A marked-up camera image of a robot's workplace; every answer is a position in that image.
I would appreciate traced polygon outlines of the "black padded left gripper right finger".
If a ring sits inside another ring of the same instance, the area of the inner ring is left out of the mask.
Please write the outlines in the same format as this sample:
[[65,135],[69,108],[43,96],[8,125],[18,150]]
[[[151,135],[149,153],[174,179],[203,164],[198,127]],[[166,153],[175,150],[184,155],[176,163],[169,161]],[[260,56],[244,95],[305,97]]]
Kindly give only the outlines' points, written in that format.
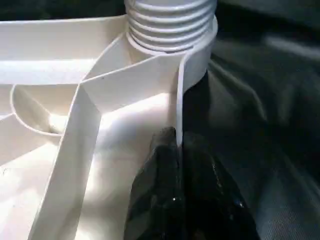
[[208,141],[199,134],[186,132],[182,151],[189,239],[260,239],[238,185]]

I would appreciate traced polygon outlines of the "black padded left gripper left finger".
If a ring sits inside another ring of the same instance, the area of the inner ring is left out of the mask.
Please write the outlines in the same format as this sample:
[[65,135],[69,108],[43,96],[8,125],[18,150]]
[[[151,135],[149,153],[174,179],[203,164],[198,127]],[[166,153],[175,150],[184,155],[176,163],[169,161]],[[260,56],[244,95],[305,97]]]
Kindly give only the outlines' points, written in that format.
[[185,199],[176,130],[165,127],[150,141],[149,153],[131,186],[124,227],[126,240],[181,240]]

